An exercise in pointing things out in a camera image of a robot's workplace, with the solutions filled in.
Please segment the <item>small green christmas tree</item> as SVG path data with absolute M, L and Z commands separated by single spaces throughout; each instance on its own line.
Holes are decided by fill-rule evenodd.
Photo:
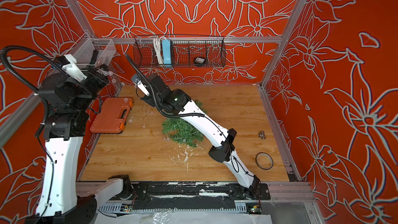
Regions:
M 162 127 L 162 133 L 166 138 L 178 144 L 197 147 L 205 139 L 197 128 L 181 118 L 167 118 Z

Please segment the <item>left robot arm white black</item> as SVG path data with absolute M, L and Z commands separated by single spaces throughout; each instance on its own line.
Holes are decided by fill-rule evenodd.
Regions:
M 89 118 L 87 110 L 108 84 L 99 68 L 90 63 L 77 66 L 73 55 L 66 54 L 48 63 L 56 73 L 34 86 L 10 64 L 10 51 L 22 50 L 33 55 L 37 51 L 23 46 L 6 46 L 1 50 L 3 66 L 37 94 L 44 106 L 43 120 L 35 133 L 46 153 L 46 167 L 39 204 L 27 224 L 88 224 L 99 207 L 113 197 L 129 198 L 133 193 L 130 178 L 116 175 L 87 196 L 78 196 L 76 176 L 78 156 Z

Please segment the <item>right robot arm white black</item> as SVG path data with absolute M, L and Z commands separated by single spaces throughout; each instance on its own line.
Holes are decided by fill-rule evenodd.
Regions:
M 236 130 L 217 124 L 184 91 L 171 90 L 157 74 L 146 77 L 129 55 L 125 57 L 136 71 L 132 80 L 144 94 L 141 100 L 156 108 L 164 117 L 182 119 L 200 131 L 212 144 L 209 156 L 226 165 L 244 191 L 252 195 L 258 194 L 261 185 L 259 178 L 247 169 L 233 145 Z

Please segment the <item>light blue box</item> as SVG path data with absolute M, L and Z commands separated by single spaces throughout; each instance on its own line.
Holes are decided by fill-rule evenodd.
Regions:
M 171 41 L 168 39 L 162 40 L 163 64 L 166 67 L 172 66 L 171 58 Z

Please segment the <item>small black device in basket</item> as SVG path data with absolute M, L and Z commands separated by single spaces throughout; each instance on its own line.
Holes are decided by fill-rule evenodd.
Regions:
M 206 59 L 202 57 L 196 57 L 193 62 L 195 66 L 201 67 L 206 64 Z

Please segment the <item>dark green handled tool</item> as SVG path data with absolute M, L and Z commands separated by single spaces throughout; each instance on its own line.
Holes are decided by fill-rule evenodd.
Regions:
M 91 60 L 89 63 L 90 66 L 95 66 L 95 63 L 96 63 L 97 57 L 98 57 L 98 53 L 99 53 L 98 50 L 96 50 L 96 49 L 93 50 L 92 57 L 91 57 Z

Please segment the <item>clear acrylic wall bin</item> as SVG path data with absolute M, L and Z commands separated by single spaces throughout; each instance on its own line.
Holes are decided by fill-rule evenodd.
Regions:
M 97 39 L 90 38 L 88 34 L 82 35 L 72 47 L 63 55 L 71 54 L 77 60 L 77 66 L 82 72 L 97 68 L 104 76 L 112 77 L 115 70 L 111 65 L 111 61 L 116 54 L 116 46 L 112 39 L 104 39 L 104 44 L 97 43 Z M 99 51 L 95 66 L 90 66 L 90 60 L 93 50 Z

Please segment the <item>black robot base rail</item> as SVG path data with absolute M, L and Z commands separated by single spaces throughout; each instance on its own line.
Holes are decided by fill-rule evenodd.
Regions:
M 231 200 L 270 200 L 268 185 L 261 183 L 251 194 L 235 182 L 222 181 L 135 181 L 133 197 L 149 198 L 226 197 Z

